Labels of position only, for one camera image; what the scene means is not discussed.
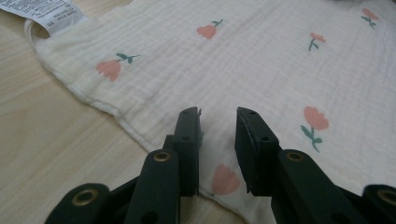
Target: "wooden table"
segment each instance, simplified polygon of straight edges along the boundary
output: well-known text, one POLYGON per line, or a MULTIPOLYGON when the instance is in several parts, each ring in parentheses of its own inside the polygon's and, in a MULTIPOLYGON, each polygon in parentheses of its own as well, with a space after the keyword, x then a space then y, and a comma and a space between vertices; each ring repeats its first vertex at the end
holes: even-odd
MULTIPOLYGON (((130 0, 75 0, 98 17, 130 0)), ((106 113, 81 103, 37 60, 24 18, 0 11, 0 223, 43 223, 74 187, 110 189, 139 175, 147 151, 106 113)), ((244 223, 202 196, 181 200, 182 223, 244 223)))

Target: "green stem print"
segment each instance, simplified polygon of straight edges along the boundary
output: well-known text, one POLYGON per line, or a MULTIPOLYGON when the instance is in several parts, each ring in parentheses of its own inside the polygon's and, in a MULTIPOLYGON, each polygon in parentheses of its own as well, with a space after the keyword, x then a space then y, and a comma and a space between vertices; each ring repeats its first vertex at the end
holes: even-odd
POLYGON ((128 60, 128 63, 132 63, 134 61, 135 57, 139 57, 139 55, 135 55, 135 56, 127 56, 125 54, 121 54, 121 53, 117 53, 117 56, 119 56, 121 59, 117 60, 117 62, 121 62, 121 61, 125 61, 128 60))
POLYGON ((301 129, 303 130, 303 132, 305 133, 305 135, 311 139, 312 147, 313 147, 317 152, 319 152, 319 149, 318 149, 318 147, 317 147, 317 144, 318 144, 318 143, 322 143, 323 141, 322 141, 321 138, 319 138, 319 137, 316 138, 316 137, 315 137, 315 129, 311 127, 311 132, 309 132, 308 129, 305 128, 304 125, 301 125, 301 129))
POLYGON ((221 21, 212 21, 213 24, 215 24, 215 27, 217 27, 218 25, 220 25, 222 23, 222 19, 221 21))
POLYGON ((315 48, 319 49, 319 46, 317 44, 315 44, 314 41, 315 41, 315 39, 311 40, 311 44, 309 45, 309 49, 308 49, 309 51, 311 51, 312 46, 315 46, 315 48))
POLYGON ((361 17, 361 18, 364 19, 365 21, 368 21, 368 22, 370 23, 370 26, 371 26, 373 29, 375 29, 375 28, 374 28, 375 22, 372 22, 370 18, 367 18, 367 17, 361 17))

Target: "floral pattern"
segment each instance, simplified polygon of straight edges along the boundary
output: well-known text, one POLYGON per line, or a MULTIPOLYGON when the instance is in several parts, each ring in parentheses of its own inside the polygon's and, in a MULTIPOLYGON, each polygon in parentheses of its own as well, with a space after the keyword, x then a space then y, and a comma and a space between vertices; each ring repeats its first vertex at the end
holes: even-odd
POLYGON ((236 173, 223 163, 216 168, 212 179, 212 192, 216 195, 231 194, 239 188, 241 181, 236 173))
POLYGON ((373 21, 377 21, 379 20, 379 18, 368 8, 364 8, 361 11, 365 15, 365 17, 362 16, 361 18, 364 19, 365 21, 368 21, 370 23, 370 26, 374 29, 375 22, 373 21))
POLYGON ((110 60, 96 65, 96 71, 104 77, 108 77, 112 82, 114 82, 120 74, 120 62, 127 61, 128 63, 132 63, 135 57, 140 56, 140 54, 135 56, 127 56, 122 53, 117 53, 116 55, 120 57, 118 60, 110 60))
POLYGON ((323 141, 321 138, 315 137, 315 130, 321 131, 327 129, 329 127, 329 121, 324 117, 323 113, 320 113, 312 106, 305 107, 304 116, 311 128, 308 130, 304 125, 301 125, 301 129, 305 135, 311 139, 312 147, 319 152, 317 144, 322 143, 323 141))
POLYGON ((324 39, 323 35, 317 35, 315 33, 311 33, 311 43, 309 44, 309 48, 308 50, 311 51, 312 47, 315 47, 317 49, 319 49, 319 46, 317 43, 315 43, 315 40, 320 41, 322 43, 326 43, 326 40, 324 39))
POLYGON ((216 33, 216 27, 218 27, 218 25, 220 25, 222 22, 223 19, 221 19, 221 21, 212 21, 213 24, 209 24, 205 27, 199 27, 197 29, 197 33, 198 35, 202 35, 207 39, 211 39, 216 33))

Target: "clothing tag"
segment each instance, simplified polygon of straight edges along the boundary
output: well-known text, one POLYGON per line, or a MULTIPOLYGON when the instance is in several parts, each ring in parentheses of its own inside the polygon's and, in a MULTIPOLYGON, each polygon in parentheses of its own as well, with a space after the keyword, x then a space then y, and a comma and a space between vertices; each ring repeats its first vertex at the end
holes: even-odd
POLYGON ((0 8, 39 23, 50 35, 87 19, 71 0, 0 0, 0 8))

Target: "baby garment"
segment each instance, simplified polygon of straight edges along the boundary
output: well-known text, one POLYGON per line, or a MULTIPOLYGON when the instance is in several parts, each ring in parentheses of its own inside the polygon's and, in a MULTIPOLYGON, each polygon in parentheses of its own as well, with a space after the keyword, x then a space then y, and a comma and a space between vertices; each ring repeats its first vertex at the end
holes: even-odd
POLYGON ((236 108, 260 113, 282 148, 344 189, 396 186, 395 36, 390 0, 134 0, 35 48, 147 151, 180 111, 201 108, 200 192, 248 223, 275 223, 271 199, 247 194, 236 108))

